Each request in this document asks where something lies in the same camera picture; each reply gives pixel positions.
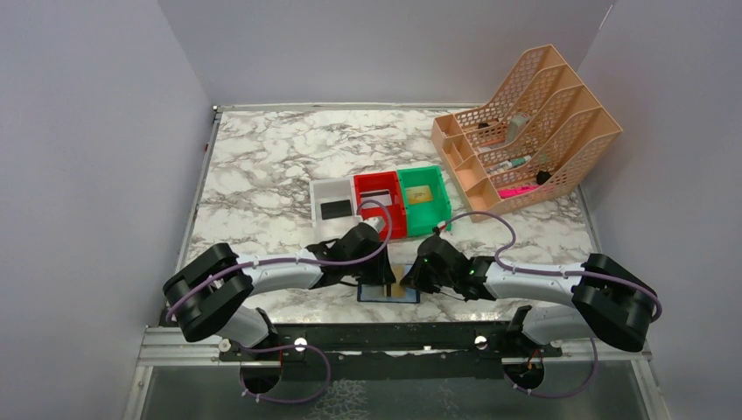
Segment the navy blue card holder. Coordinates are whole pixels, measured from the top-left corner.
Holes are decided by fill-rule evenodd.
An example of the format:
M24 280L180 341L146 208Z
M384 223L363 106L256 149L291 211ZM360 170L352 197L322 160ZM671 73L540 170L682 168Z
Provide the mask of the navy blue card holder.
M418 290L407 290L407 295L401 298L385 297L384 286L359 285L357 301L362 303L391 303L416 305L421 302Z

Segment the green plastic bin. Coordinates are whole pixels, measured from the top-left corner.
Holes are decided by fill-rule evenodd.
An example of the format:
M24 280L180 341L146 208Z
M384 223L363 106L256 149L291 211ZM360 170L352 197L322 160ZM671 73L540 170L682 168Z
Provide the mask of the green plastic bin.
M452 204L439 166L400 169L397 175L408 237L430 235L439 222L452 217Z

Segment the red plastic bin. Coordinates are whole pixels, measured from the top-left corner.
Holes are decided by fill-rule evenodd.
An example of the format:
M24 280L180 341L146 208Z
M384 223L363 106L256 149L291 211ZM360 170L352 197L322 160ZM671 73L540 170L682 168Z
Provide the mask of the red plastic bin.
M374 200L378 204L366 204L360 209L360 216L368 219L383 216L384 206L391 217L391 239L405 238L408 233L406 210L402 190L396 171L368 172L353 176L353 186L357 204L365 200Z

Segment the white plastic bin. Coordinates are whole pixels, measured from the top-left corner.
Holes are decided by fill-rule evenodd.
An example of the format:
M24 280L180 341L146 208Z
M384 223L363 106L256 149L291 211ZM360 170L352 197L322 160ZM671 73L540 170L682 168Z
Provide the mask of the white plastic bin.
M340 238L356 224L356 198L351 177L311 181L310 200L317 242Z

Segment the peach desk organizer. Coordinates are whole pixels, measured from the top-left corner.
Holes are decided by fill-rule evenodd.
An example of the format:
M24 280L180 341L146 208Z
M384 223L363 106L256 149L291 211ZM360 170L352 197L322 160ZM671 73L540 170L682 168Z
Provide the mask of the peach desk organizer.
M505 144L509 119L531 115L528 125ZM509 214L572 193L623 129L553 45L528 49L496 93L477 108L435 118L431 141L470 219ZM531 160L498 174L487 170L505 160ZM533 192L502 199L498 191L537 185L536 174L552 177Z

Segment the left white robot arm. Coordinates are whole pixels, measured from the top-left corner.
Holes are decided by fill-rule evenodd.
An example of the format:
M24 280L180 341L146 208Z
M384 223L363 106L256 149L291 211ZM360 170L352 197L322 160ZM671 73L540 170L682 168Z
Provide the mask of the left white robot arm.
M388 244L381 240L374 220L293 254L247 257L225 242L213 245L165 282L165 319L177 325L188 342L219 336L242 347L265 348L277 332L264 310L244 306L247 298L288 289L315 290L340 284L346 277L371 285L396 280Z

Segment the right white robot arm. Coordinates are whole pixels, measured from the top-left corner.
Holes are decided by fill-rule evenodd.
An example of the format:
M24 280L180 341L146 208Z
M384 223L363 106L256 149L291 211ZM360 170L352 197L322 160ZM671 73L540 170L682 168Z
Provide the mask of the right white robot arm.
M638 353L661 313L657 293L603 254L567 265L518 264L499 254L468 257L432 236L401 283L425 293L451 288L466 300L533 300L516 328L535 345L593 338Z

